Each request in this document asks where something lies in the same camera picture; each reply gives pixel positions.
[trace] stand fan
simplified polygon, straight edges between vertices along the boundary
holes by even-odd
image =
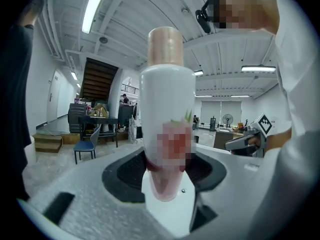
[[[230,114],[225,114],[222,118],[222,121],[224,124],[226,124],[226,127],[228,128],[228,125],[230,127],[230,124],[232,124],[232,122],[234,121],[234,118]]]

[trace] metal pipe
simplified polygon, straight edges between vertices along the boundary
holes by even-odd
[[[72,68],[72,65],[71,65],[71,62],[70,62],[69,56],[68,56],[68,54],[67,54],[67,51],[68,51],[68,50],[64,50],[64,52],[65,52],[65,56],[66,56],[66,60],[68,61],[69,67],[70,67],[70,68]]]
[[[74,71],[76,71],[76,70],[77,70],[77,67],[76,67],[76,64],[75,64],[74,58],[72,58],[72,56],[71,56],[71,55],[69,55],[69,56],[70,56],[71,64],[73,65]]]
[[[38,19],[38,23],[39,23],[40,29],[41,29],[41,31],[42,31],[42,34],[43,34],[43,36],[44,36],[44,40],[45,40],[46,44],[47,44],[48,47],[49,47],[49,50],[50,50],[50,53],[51,53],[50,55],[54,57],[54,53],[53,53],[53,51],[52,51],[52,49],[51,49],[51,46],[50,46],[50,44],[49,44],[49,41],[48,41],[48,39],[47,39],[47,37],[46,37],[45,30],[44,30],[44,27],[42,26],[42,23],[41,23],[41,19],[40,19],[40,18]]]
[[[264,65],[264,64],[265,64],[266,59],[267,59],[267,57],[268,57],[268,55],[269,55],[270,49],[271,49],[271,47],[273,46],[273,41],[274,41],[274,39],[275,39],[275,38],[274,38],[274,35],[272,35],[271,40],[270,40],[270,43],[269,43],[269,46],[268,46],[268,49],[266,50],[265,55],[263,56],[263,59],[262,59],[262,61],[261,61],[261,65]]]
[[[60,19],[59,19],[59,33],[60,33],[60,40],[61,40],[62,45],[63,45],[63,43],[62,43],[61,22],[62,22],[63,16],[65,15],[65,12],[66,12],[66,8],[63,9],[61,16],[60,16]]]
[[[81,52],[81,51],[77,51],[77,50],[68,50],[68,49],[66,49],[66,50],[64,50],[66,53],[72,53],[72,54],[79,54],[79,55],[81,55],[83,52]]]
[[[56,46],[58,48],[58,51],[60,53],[61,58],[63,59],[63,61],[66,61],[65,56],[64,56],[62,49],[61,49],[61,46],[60,46],[60,42],[58,39],[57,30],[56,30],[54,10],[53,10],[53,0],[47,0],[47,6],[48,6],[48,13],[49,13],[49,22],[50,22],[50,25],[52,28],[52,33],[53,33],[53,39],[56,43]]]
[[[47,3],[47,0],[44,0],[44,7],[43,7],[43,10],[42,10],[42,17],[43,17],[44,25],[45,25],[46,31],[48,33],[50,42],[51,42],[52,47],[54,49],[54,52],[55,52],[55,54],[57,54],[58,58],[61,58],[61,56],[60,56],[60,54],[58,52],[58,49],[57,49],[57,45],[56,45],[56,43],[54,41],[54,37],[52,36],[50,23],[49,23],[49,20],[48,20],[49,17],[48,17],[48,3]]]

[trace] ceiling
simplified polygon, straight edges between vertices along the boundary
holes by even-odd
[[[76,69],[80,80],[81,61],[87,57],[141,71],[147,66],[149,32],[170,26],[183,35],[185,66],[203,70],[196,81],[197,95],[257,98],[275,86],[275,73],[241,72],[245,65],[277,65],[273,36],[265,31],[218,29],[213,24],[206,34],[195,17],[205,1],[103,0],[91,32],[85,34],[81,28],[88,0],[47,0],[40,23],[52,55]],[[101,37],[108,42],[100,43]]]

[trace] staircase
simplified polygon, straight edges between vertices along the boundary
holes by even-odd
[[[80,98],[107,101],[118,67],[91,58],[86,59]]]
[[[33,137],[37,152],[58,153],[62,146],[62,139],[59,136],[35,134]]]

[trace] fluorescent light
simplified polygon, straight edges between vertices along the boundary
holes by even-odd
[[[250,95],[231,95],[232,98],[248,98]]]
[[[94,20],[94,16],[96,14],[100,1],[101,0],[89,0],[83,17],[82,32],[86,34],[90,33],[91,25]]]
[[[201,75],[203,75],[203,74],[204,74],[204,72],[203,72],[202,70],[194,71],[194,75],[195,75],[195,76],[201,76]]]
[[[242,71],[260,71],[260,72],[274,72],[274,66],[243,66]]]
[[[74,79],[74,80],[76,80],[76,81],[78,80],[75,72],[71,72],[71,75],[73,76],[73,79]]]
[[[212,95],[195,95],[195,97],[212,97]]]

